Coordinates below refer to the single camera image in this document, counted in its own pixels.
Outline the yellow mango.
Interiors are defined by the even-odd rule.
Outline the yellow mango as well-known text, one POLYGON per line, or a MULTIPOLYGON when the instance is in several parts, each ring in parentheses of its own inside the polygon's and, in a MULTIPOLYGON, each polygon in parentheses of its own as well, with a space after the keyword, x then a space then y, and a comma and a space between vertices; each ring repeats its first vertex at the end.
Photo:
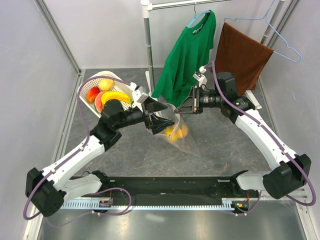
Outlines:
POLYGON ((174 129, 175 128, 173 126, 171 126, 171 127, 168 127, 164 132, 164 134, 166 135, 166 139, 170 142, 175 142, 178 139, 180 139, 179 133, 178 133, 179 128, 177 128, 175 131, 174 131, 174 129))

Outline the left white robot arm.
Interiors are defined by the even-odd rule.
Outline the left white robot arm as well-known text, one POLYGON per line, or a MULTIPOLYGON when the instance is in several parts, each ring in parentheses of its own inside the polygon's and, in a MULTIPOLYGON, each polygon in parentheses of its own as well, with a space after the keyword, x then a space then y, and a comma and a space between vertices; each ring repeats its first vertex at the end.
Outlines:
POLYGON ((172 120, 156 115, 167 108, 167 105, 151 97, 147 97, 140 106, 128 110, 124 110, 119 100, 107 101, 97 125, 77 147, 42 170, 32 168, 28 171, 24 219, 32 220, 32 217, 27 215, 29 204, 33 204, 39 214, 50 217, 69 200, 91 194, 106 196, 110 191, 110 185, 103 180, 101 173, 91 173, 78 179, 71 179, 72 176, 115 145, 122 136, 119 131, 121 128, 144 123, 145 127, 156 135, 174 125, 172 120))

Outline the clear zip top bag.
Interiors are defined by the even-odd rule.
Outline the clear zip top bag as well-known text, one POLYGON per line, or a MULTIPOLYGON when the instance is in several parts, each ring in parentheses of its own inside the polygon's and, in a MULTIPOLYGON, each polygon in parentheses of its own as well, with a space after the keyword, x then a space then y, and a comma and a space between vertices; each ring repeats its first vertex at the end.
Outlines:
POLYGON ((184 153, 201 157, 200 150, 187 124, 179 113, 175 113, 176 107, 170 103, 165 103, 165 105, 167 109, 156 112, 156 116, 171 120, 174 125, 166 127, 156 136, 184 153))

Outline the orange peach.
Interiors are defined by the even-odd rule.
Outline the orange peach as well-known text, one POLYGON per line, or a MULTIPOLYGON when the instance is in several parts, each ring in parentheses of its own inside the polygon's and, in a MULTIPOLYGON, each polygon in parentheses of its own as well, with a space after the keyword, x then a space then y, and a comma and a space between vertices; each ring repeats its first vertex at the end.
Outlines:
POLYGON ((188 135, 188 132, 189 130, 186 124, 180 125, 178 130, 178 138, 179 139, 185 138, 188 135))

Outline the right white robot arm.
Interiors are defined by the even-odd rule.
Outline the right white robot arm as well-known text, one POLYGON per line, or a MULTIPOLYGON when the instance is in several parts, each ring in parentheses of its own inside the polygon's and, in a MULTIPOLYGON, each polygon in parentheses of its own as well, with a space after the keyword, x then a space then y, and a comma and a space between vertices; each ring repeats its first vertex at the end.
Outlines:
POLYGON ((246 96, 239 96, 235 78, 230 72, 220 72, 214 89, 208 89, 201 72, 193 77, 197 83, 187 99, 177 108, 179 114, 201 114, 204 108, 219 108, 221 113, 241 129, 259 149, 270 170, 252 173, 243 170, 233 177, 229 191, 235 197, 247 190, 266 191, 274 199, 281 199, 307 184, 311 160, 298 155, 272 131, 256 106, 246 96))

